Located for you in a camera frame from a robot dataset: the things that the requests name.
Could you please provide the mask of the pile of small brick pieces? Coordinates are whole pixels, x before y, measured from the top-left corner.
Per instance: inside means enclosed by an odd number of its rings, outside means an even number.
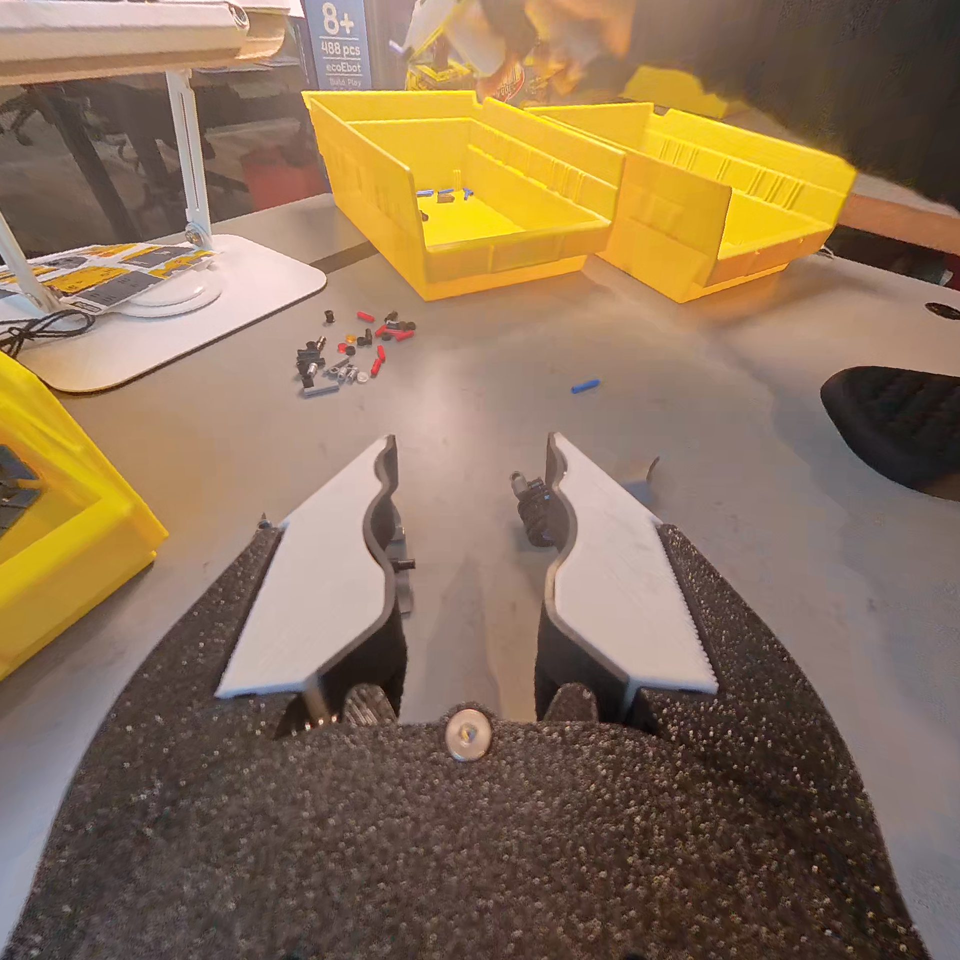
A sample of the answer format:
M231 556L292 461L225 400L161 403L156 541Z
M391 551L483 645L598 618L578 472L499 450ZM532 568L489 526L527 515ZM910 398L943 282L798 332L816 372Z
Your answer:
M364 385L377 378L387 360L385 344L408 341L417 331L416 323L402 319L396 310L390 311L377 327L372 327L375 317L371 314L359 311L356 318L365 324L364 328L356 334L344 333L330 357L325 354L325 335L306 341L296 350L295 378L302 398L334 395L344 387Z

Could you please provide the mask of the white booklet stand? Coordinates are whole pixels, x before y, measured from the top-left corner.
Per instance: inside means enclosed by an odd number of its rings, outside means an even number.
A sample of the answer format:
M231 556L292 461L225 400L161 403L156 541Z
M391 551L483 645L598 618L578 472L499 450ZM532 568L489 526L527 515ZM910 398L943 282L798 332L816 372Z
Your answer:
M191 69L264 62L284 42L290 2L2 2L2 87L61 85L165 71L186 199L186 237L213 250ZM80 128L49 102L55 126L116 239L141 240L114 183ZM21 285L2 304L2 332L50 315L72 316L35 278L2 214L2 257Z

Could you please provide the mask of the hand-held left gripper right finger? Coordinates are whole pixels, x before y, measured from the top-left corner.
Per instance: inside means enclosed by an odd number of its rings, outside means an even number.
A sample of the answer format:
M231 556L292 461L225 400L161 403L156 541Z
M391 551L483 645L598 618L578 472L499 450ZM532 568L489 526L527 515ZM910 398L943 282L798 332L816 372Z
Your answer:
M548 435L546 474L558 550L544 583L548 623L617 694L716 694L664 523L558 431Z

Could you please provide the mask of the blue robot kit box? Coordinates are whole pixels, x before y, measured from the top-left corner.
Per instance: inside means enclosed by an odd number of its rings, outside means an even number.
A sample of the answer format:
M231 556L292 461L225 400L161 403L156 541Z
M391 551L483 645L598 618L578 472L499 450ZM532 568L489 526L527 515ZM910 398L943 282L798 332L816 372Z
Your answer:
M313 59L312 78L323 91L472 90L478 100L516 101L526 73L561 92L574 89L601 55L587 66L568 63L539 41L527 16L527 56L482 77L443 36L420 55L406 59L406 33L416 2L300 2L306 42Z

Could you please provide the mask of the yellow storage bin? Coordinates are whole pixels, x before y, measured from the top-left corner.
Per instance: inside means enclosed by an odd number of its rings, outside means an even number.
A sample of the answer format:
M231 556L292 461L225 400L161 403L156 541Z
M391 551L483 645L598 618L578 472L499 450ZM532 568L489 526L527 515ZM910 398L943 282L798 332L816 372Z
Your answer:
M744 102L727 100L707 92L699 78L690 73L649 64L636 68L620 96L632 102L651 103L657 108L679 110L717 120L749 109Z
M837 155L649 102L531 113L625 154L601 258L679 304L816 254L857 176Z
M1 446L41 496L1 536L1 678L145 570L167 531L42 381L1 356Z
M579 271L606 250L626 155L471 91L304 91L336 207L426 302ZM472 200L422 224L460 167Z

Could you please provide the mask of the person's right hand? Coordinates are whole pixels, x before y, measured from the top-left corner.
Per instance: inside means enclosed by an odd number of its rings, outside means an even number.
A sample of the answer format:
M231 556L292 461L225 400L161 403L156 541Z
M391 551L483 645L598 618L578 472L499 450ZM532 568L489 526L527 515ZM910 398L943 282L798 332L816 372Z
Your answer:
M527 1L524 12L540 43L575 66L630 50L636 1Z

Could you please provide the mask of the cluster of blue brick pins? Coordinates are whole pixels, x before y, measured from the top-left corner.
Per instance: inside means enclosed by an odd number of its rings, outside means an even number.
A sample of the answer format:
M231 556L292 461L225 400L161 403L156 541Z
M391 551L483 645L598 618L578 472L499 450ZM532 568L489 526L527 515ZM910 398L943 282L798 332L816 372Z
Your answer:
M414 189L420 222L426 225L437 208L463 204L474 198L475 191L464 179L464 171L455 167L450 172L449 183L440 186L424 186Z

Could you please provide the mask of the yellow printed leaflet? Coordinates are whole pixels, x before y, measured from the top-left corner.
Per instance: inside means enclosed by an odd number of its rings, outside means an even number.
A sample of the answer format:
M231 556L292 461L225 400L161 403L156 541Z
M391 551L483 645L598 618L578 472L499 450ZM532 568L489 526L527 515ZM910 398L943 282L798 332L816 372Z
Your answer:
M186 243L81 246L31 258L34 277L60 302L93 316L160 318L210 305L222 293L217 252Z

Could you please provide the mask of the wooden edged table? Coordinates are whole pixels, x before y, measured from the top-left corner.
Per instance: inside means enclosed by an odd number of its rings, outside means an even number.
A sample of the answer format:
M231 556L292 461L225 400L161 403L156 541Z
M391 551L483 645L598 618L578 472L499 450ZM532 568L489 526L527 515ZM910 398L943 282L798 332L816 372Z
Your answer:
M837 224L868 234L959 256L959 214L858 193L847 196Z

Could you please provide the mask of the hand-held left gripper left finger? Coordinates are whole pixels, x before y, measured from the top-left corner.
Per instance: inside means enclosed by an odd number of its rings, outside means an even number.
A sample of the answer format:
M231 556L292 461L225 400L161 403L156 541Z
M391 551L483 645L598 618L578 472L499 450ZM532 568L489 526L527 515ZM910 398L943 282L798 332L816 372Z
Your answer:
M216 688L220 700L319 691L384 627L397 601L386 553L396 437L377 438L292 510Z

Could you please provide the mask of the black toy wheel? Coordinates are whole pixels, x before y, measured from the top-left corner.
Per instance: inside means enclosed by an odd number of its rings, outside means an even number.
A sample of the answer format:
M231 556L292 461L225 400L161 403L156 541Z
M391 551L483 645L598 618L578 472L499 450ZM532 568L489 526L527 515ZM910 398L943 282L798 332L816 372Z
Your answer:
M528 543L534 548L563 551L570 524L566 507L543 483L532 484L517 498L517 513Z

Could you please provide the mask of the grey desk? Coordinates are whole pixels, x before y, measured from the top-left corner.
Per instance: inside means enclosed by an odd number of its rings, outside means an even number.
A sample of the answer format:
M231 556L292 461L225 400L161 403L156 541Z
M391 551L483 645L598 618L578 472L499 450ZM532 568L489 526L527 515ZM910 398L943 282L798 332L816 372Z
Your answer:
M237 226L324 290L63 399L169 536L2 681L2 958L958 958L958 501L820 397L958 378L957 294L813 255L679 306L590 258L425 303L330 197ZM394 310L378 377L301 397ZM510 475L555 431L623 488L660 456L716 694L618 694L548 623ZM282 521L387 434L400 718L279 736L297 693L215 691Z

